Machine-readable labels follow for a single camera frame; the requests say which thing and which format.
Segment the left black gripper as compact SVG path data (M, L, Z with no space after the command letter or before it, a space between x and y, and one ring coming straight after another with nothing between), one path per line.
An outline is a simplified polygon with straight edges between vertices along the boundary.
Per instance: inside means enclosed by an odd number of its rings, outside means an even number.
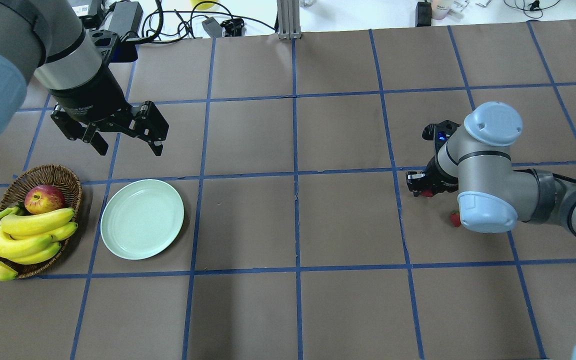
M50 118L69 141L82 141L105 156L108 142L93 125L101 121L99 129L105 131L106 122L115 122L120 132L146 142L156 157L162 155L169 123L153 101L131 106L111 70L99 70L74 88L50 88L48 93L58 104Z

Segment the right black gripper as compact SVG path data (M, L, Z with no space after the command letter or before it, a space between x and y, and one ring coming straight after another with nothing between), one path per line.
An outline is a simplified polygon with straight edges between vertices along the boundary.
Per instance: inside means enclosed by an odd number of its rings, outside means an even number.
M421 195L427 189L432 189L435 195L455 193L459 190L458 178L446 173L436 156L428 162L423 171L407 171L406 186L414 195Z

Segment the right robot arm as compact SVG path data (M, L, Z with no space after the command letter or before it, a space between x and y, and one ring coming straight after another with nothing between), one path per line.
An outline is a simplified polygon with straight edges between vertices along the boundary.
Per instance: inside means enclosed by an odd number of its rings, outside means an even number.
M508 104L478 105L462 124L430 123L422 133L434 157L406 173L414 196L457 193L460 222L478 233L506 233L518 223L553 224L576 237L576 178L536 168L515 170L510 146L523 121Z

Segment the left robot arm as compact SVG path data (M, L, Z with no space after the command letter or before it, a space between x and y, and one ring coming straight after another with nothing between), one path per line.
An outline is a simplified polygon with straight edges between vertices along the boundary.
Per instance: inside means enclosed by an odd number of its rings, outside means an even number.
M124 44L146 42L129 32L86 30L66 0L0 0L0 134L35 78L55 98L51 119L70 141L105 155L102 133L123 133L159 157L169 124L152 101L130 105L109 68Z

